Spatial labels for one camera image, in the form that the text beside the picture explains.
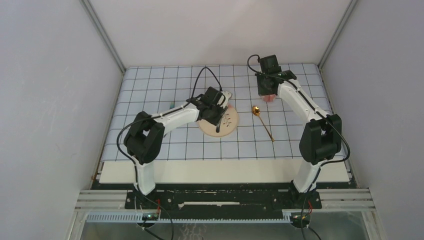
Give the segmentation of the pink patterned mug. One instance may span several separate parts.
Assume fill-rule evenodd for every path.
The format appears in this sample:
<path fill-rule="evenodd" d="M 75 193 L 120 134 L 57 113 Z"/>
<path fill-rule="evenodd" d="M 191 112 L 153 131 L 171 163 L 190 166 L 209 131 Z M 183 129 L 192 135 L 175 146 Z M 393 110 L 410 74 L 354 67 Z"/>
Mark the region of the pink patterned mug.
<path fill-rule="evenodd" d="M 261 98 L 266 103 L 271 103 L 277 96 L 275 94 L 262 95 Z"/>

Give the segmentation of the metal spoon wooden handle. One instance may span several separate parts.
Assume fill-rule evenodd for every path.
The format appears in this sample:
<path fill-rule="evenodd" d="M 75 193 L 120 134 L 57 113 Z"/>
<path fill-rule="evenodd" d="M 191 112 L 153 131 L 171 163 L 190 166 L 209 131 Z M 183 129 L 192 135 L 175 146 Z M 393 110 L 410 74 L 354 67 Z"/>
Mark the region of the metal spoon wooden handle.
<path fill-rule="evenodd" d="M 259 108 L 258 106 L 256 106 L 256 105 L 254 105 L 254 106 L 252 106 L 251 111 L 252 111 L 252 114 L 253 114 L 254 116 L 258 117 L 258 119 L 259 119 L 259 120 L 260 120 L 260 122 L 262 123 L 263 127 L 265 128 L 265 130 L 266 130 L 266 132 L 267 132 L 267 134 L 268 134 L 268 136 L 269 136 L 270 140 L 271 140 L 272 142 L 274 142 L 274 141 L 275 141 L 275 139 L 273 138 L 273 136 L 272 136 L 271 132 L 268 130 L 268 128 L 266 127 L 265 122 L 263 121 L 263 119 L 262 119 L 262 117 L 261 117 L 261 111 L 260 111 L 260 108 Z"/>

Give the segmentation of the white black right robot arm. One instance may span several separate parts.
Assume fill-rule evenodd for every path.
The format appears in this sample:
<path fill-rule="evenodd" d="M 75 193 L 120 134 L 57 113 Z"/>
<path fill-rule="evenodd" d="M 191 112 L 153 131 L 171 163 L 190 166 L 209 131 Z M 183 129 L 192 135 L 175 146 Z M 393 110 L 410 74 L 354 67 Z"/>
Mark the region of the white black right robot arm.
<path fill-rule="evenodd" d="M 282 70 L 275 55 L 255 55 L 260 70 L 255 72 L 258 94 L 275 95 L 289 105 L 300 118 L 303 132 L 299 152 L 303 158 L 292 181 L 295 191 L 289 194 L 289 203 L 302 208 L 309 201 L 308 192 L 316 188 L 321 168 L 334 162 L 342 149 L 342 120 L 319 107 L 302 88 L 291 70 Z"/>

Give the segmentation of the cream pink branch plate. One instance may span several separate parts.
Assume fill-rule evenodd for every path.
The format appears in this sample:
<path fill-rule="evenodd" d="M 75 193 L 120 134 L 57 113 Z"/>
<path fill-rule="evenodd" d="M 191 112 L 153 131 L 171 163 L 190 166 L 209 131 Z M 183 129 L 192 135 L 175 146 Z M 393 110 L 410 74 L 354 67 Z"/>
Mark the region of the cream pink branch plate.
<path fill-rule="evenodd" d="M 227 110 L 225 111 L 222 119 L 220 132 L 216 133 L 216 126 L 208 123 L 206 120 L 200 120 L 197 122 L 200 130 L 207 136 L 214 138 L 222 138 L 230 135 L 236 130 L 239 125 L 240 117 L 236 108 L 229 104 Z"/>

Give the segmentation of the metal cutlery piece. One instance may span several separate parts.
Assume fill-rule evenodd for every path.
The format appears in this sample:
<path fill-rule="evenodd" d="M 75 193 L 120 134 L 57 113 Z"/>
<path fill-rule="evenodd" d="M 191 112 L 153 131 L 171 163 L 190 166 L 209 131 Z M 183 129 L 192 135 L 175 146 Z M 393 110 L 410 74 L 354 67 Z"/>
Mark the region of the metal cutlery piece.
<path fill-rule="evenodd" d="M 218 124 L 216 125 L 215 132 L 216 132 L 216 133 L 219 133 L 219 132 L 220 132 L 220 129 L 221 129 L 221 123 L 218 123 Z"/>

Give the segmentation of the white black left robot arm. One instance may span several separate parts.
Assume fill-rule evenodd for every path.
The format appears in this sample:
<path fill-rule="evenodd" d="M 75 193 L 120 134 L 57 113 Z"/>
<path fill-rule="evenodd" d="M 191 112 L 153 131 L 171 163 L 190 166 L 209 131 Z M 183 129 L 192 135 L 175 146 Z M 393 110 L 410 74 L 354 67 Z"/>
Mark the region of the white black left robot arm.
<path fill-rule="evenodd" d="M 126 125 L 116 138 L 116 145 L 123 144 L 118 151 L 133 164 L 135 172 L 134 189 L 138 191 L 137 202 L 149 209 L 156 203 L 153 161 L 161 151 L 166 134 L 189 123 L 205 120 L 219 126 L 229 107 L 232 93 L 209 87 L 205 93 L 191 96 L 181 106 L 157 114 L 139 112 L 134 121 Z"/>

